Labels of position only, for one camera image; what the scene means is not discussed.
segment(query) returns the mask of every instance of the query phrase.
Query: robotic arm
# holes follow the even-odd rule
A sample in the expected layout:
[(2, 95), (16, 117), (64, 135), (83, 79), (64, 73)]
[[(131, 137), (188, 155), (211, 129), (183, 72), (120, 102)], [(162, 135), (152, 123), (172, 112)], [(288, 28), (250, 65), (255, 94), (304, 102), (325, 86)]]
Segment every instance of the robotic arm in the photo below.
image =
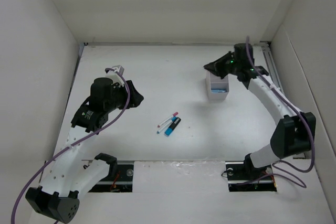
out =
[[(252, 63), (254, 63), (253, 48), (250, 44), (248, 51)], [(275, 95), (272, 89), (276, 89), (276, 87), (268, 76), (268, 72), (262, 66), (252, 68), (245, 44), (236, 44), (234, 52), (227, 53), (218, 60), (205, 65), (204, 68), (221, 78), (229, 73), (236, 75), (237, 79), (263, 103), (274, 122), (277, 123), (270, 143), (262, 149), (246, 155), (244, 160), (244, 172), (246, 174), (260, 174), (260, 172), (266, 170), (267, 166), (280, 159), (311, 150), (306, 128), (288, 105), (292, 105), (292, 103), (281, 92), (278, 92), (278, 94), (282, 99)], [(257, 71), (270, 85), (265, 83)], [(292, 106), (307, 122), (314, 137), (315, 116), (310, 112), (303, 113), (299, 108)]]
[[(121, 66), (112, 69), (120, 75), (124, 71)], [(130, 89), (127, 109), (136, 108), (142, 102), (143, 96), (136, 91), (132, 81), (127, 81), (127, 85)], [(97, 134), (76, 146), (72, 144), (101, 129), (108, 121), (110, 112), (125, 107), (127, 96), (124, 83), (113, 71), (107, 71), (105, 77), (94, 80), (90, 96), (75, 113), (68, 138), (62, 147), (69, 147), (70, 150), (56, 159), (51, 170), (45, 171), (48, 174), (38, 188), (31, 187), (26, 193), (27, 201), (37, 213), (69, 223), (74, 218), (83, 196), (101, 179), (108, 175), (115, 176), (117, 159), (104, 153), (98, 154), (88, 168), (82, 168), (82, 158), (97, 140)]]

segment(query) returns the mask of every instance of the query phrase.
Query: pink marker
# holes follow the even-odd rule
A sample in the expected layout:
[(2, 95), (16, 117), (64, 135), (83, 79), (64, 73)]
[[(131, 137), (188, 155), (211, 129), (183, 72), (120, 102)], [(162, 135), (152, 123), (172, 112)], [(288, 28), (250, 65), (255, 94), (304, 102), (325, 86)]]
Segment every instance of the pink marker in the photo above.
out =
[(171, 116), (169, 116), (167, 119), (165, 119), (162, 123), (160, 123), (158, 125), (158, 128), (164, 126), (167, 122), (169, 122), (174, 116), (177, 116), (178, 112), (175, 112), (174, 114), (172, 114)]

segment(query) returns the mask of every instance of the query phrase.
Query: blue marker cap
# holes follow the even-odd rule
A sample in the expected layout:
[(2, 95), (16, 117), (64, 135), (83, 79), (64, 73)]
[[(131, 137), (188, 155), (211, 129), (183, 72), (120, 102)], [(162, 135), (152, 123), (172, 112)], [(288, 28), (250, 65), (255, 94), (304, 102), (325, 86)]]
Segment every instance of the blue marker cap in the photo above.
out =
[(169, 128), (164, 132), (164, 134), (166, 136), (169, 136), (173, 132), (173, 130), (176, 128), (176, 126), (178, 126), (180, 121), (181, 121), (181, 118), (176, 118), (174, 122), (169, 126)]

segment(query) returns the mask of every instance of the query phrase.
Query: white wall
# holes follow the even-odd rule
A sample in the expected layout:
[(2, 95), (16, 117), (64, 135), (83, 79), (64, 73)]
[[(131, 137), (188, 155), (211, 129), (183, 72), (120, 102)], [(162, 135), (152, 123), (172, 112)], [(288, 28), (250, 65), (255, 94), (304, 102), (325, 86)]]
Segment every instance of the white wall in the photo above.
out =
[(53, 1), (80, 42), (259, 42), (292, 0)]
[(336, 0), (294, 0), (271, 44), (285, 94), (317, 116), (316, 167), (336, 217)]
[(0, 6), (0, 162), (44, 160), (56, 144), (78, 44), (51, 0)]

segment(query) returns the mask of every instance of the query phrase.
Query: pen holder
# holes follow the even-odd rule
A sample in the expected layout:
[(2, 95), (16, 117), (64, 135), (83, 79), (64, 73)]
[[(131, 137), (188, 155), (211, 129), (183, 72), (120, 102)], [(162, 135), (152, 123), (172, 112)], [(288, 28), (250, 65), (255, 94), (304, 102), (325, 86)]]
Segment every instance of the pen holder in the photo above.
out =
[(224, 101), (229, 93), (229, 77), (221, 79), (218, 76), (206, 72), (206, 90), (209, 100), (211, 101)]

